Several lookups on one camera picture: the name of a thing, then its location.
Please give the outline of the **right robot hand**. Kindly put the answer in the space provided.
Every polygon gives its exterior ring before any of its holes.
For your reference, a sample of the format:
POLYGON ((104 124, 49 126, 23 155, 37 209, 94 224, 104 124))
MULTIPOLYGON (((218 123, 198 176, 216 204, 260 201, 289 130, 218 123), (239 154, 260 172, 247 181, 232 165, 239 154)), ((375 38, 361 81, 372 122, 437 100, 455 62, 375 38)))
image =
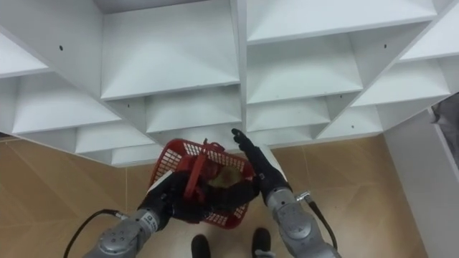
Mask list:
POLYGON ((282 173, 276 169, 262 153, 261 149, 239 129, 231 129, 233 139, 239 149, 246 155, 254 172, 255 188, 262 194, 263 201, 267 203, 269 195, 275 191, 286 188, 292 190, 282 173))

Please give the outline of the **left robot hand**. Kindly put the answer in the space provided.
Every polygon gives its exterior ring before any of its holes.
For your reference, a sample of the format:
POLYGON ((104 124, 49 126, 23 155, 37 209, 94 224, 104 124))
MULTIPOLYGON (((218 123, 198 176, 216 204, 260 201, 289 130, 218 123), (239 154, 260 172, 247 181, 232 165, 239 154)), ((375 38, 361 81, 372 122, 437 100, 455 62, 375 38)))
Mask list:
POLYGON ((188 171, 177 171, 162 176, 161 180, 148 190, 139 205, 139 209, 146 209, 157 215, 160 230, 166 227, 171 218, 198 224, 212 212, 232 211, 250 203, 260 193, 257 181, 243 180, 229 188, 218 188, 200 179, 198 187, 204 192, 204 200, 186 200, 184 192, 189 176, 188 171))

